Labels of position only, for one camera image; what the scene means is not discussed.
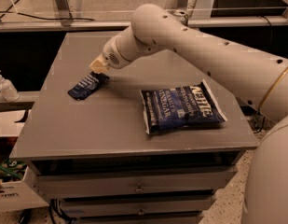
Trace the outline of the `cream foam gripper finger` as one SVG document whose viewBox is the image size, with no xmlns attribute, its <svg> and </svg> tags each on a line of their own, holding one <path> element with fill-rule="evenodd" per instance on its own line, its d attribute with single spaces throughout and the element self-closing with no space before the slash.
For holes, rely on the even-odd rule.
<svg viewBox="0 0 288 224">
<path fill-rule="evenodd" d="M 89 68 L 97 74 L 105 73 L 109 70 L 109 63 L 106 58 L 100 54 L 90 65 Z"/>
</svg>

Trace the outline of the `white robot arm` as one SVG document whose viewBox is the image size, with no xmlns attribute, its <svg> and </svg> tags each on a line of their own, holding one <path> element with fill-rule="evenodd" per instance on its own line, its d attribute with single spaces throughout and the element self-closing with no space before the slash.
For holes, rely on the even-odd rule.
<svg viewBox="0 0 288 224">
<path fill-rule="evenodd" d="M 241 224 L 288 224 L 288 59 L 190 29 L 163 8 L 146 4 L 90 68 L 96 73 L 120 69 L 162 49 L 175 52 L 275 122 L 254 153 Z"/>
</svg>

